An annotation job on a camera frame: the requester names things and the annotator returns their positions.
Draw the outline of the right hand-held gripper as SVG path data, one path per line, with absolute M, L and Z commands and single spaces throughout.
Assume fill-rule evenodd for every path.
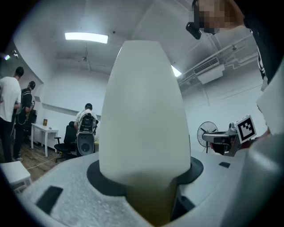
M 226 131 L 217 131 L 202 134 L 202 139 L 206 145 L 224 156 L 234 156 L 240 149 L 247 148 L 252 143 L 252 138 L 256 136 L 256 129 L 250 115 L 242 119 L 231 122 Z

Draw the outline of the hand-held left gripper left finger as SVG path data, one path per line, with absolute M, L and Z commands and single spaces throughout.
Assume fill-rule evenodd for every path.
M 106 196 L 87 178 L 88 167 L 98 153 L 66 160 L 33 182 L 20 201 L 41 224 L 48 227 L 149 227 L 124 196 Z M 62 189 L 48 215 L 36 203 L 50 186 Z

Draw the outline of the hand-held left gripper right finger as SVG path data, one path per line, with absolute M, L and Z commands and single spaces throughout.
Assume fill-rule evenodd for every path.
M 202 174 L 189 185 L 181 185 L 181 194 L 194 208 L 170 223 L 172 227 L 219 227 L 237 186 L 246 157 L 239 150 L 234 157 L 192 151 L 204 166 Z

